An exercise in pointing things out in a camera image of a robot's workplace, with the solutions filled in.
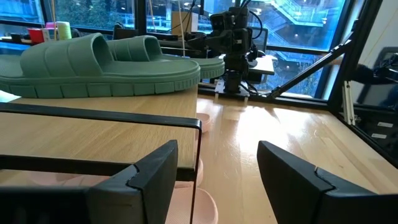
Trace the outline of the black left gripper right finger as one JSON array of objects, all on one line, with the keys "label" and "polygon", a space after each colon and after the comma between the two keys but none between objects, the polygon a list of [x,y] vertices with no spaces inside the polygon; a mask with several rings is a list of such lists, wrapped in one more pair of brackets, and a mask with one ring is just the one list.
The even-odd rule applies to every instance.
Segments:
[{"label": "black left gripper right finger", "polygon": [[268,141],[257,163],[278,224],[398,224],[398,194],[376,194]]}]

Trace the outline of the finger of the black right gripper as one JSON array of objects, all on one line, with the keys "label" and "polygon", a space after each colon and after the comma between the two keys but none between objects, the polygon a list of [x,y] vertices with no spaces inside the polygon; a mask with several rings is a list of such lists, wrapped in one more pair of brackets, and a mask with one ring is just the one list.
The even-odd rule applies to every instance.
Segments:
[{"label": "finger of the black right gripper", "polygon": [[203,50],[206,48],[206,34],[202,32],[187,33],[186,43],[195,50]]}]

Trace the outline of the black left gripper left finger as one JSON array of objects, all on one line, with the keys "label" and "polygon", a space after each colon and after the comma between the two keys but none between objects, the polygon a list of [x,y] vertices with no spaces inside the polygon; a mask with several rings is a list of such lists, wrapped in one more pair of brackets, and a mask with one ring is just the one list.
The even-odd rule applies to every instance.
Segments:
[{"label": "black left gripper left finger", "polygon": [[91,224],[164,224],[177,176],[170,140],[88,191]]}]

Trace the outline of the green rubber slide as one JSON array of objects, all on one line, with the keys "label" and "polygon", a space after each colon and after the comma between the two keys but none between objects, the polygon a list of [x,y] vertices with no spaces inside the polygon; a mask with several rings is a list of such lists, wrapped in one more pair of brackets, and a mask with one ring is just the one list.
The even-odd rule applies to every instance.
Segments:
[{"label": "green rubber slide", "polygon": [[149,35],[106,40],[95,33],[0,55],[0,90],[24,98],[87,98],[171,93],[195,86],[200,66],[162,60]]},{"label": "green rubber slide", "polygon": [[167,62],[191,60],[200,66],[200,78],[217,78],[224,74],[224,60],[221,58],[186,58],[162,53],[159,41],[151,35],[142,35],[120,40],[107,41],[113,58],[118,61]]}]

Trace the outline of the pink rubber slide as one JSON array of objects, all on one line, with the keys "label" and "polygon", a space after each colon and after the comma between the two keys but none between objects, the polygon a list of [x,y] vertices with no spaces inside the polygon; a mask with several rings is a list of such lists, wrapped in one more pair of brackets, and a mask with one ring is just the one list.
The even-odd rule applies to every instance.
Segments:
[{"label": "pink rubber slide", "polygon": [[[107,180],[107,176],[78,175],[51,172],[29,172],[29,178],[37,185],[86,185]],[[217,224],[218,209],[212,196],[203,189],[196,189],[193,217],[190,216],[193,182],[176,181],[165,224]]]},{"label": "pink rubber slide", "polygon": [[202,133],[206,133],[211,129],[211,117],[206,113],[197,113],[197,118],[201,121]]}]

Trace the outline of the brown cardboard box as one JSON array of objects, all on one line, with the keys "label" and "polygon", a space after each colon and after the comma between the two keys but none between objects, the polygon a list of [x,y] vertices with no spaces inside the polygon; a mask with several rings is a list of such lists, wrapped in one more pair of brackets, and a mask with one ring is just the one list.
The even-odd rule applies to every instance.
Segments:
[{"label": "brown cardboard box", "polygon": [[195,12],[179,12],[172,11],[171,17],[171,34],[182,35],[182,31],[192,33],[198,30],[199,15]]}]

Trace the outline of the small white background table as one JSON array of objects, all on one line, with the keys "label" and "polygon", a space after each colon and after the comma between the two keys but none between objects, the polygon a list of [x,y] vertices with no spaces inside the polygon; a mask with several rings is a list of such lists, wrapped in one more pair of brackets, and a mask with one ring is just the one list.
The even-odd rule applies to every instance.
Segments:
[{"label": "small white background table", "polygon": [[269,75],[275,75],[274,61],[277,61],[274,56],[265,55],[249,62],[249,73],[246,80],[254,84],[265,83]]}]

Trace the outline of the black office chair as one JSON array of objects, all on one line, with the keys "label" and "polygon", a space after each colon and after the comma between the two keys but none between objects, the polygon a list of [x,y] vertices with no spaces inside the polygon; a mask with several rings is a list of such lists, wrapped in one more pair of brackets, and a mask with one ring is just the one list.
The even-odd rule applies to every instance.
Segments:
[{"label": "black office chair", "polygon": [[127,29],[120,22],[114,24],[113,27],[113,40],[127,39],[138,36],[138,31],[135,29]]}]

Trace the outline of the red cup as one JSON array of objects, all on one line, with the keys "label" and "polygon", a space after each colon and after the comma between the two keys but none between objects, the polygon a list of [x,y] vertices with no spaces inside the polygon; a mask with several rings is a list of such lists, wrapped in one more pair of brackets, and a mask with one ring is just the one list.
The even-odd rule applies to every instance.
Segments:
[{"label": "red cup", "polygon": [[44,42],[44,35],[42,32],[42,29],[28,28],[27,30],[28,30],[30,40],[32,41],[32,43],[39,44],[39,43]]}]

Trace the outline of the wooden shelf black metal frame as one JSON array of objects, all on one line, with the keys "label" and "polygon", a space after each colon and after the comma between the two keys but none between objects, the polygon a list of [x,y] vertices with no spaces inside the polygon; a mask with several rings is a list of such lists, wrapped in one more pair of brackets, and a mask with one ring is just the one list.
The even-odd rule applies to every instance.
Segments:
[{"label": "wooden shelf black metal frame", "polygon": [[0,103],[0,224],[91,224],[87,195],[97,184],[37,185],[29,172],[110,178],[170,140],[178,144],[176,180],[195,180],[196,111],[196,88]]}]

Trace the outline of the white metal bracket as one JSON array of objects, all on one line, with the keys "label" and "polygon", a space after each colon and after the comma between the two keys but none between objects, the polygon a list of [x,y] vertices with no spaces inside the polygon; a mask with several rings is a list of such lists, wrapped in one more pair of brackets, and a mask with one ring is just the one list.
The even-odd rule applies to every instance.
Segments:
[{"label": "white metal bracket", "polygon": [[349,125],[355,125],[354,101],[352,98],[351,82],[344,81],[342,87],[344,119]]}]

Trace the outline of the black metal rig frame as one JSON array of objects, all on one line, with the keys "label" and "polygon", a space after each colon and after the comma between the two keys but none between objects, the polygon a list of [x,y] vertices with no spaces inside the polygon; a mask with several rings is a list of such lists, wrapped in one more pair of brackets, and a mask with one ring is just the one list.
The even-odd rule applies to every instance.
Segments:
[{"label": "black metal rig frame", "polygon": [[355,20],[351,33],[340,45],[330,50],[324,57],[309,66],[306,70],[299,73],[293,79],[271,91],[268,98],[277,98],[282,93],[291,89],[293,86],[309,77],[317,70],[328,65],[339,56],[343,56],[340,69],[338,70],[336,80],[333,84],[331,95],[327,101],[328,110],[336,116],[342,123],[360,137],[366,144],[373,148],[378,154],[385,158],[390,164],[398,169],[398,161],[395,161],[379,144],[356,125],[349,125],[344,119],[343,113],[343,94],[342,87],[344,81],[353,80],[353,75],[357,70],[359,58],[363,52],[364,46],[371,32],[371,28],[376,20],[377,13],[380,10],[383,0],[364,0],[363,7],[359,17]]}]

